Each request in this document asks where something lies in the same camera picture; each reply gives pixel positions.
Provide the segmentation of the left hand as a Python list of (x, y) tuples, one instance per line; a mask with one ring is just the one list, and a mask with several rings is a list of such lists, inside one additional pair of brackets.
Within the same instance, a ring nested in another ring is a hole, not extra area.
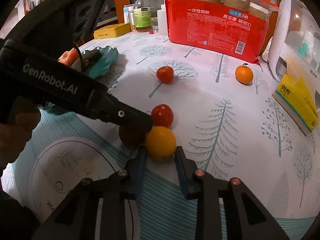
[(1, 163), (13, 163), (31, 139), (41, 120), (39, 109), (19, 113), (14, 125), (1, 124)]

